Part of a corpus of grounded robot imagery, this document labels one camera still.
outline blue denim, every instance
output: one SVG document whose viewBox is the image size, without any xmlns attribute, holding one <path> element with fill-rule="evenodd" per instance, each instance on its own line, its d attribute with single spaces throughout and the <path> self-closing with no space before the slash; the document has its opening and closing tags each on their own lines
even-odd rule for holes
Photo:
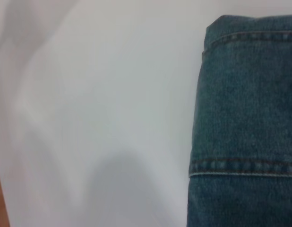
<svg viewBox="0 0 292 227">
<path fill-rule="evenodd" d="M 292 16 L 207 28 L 188 227 L 292 226 Z"/>
</svg>

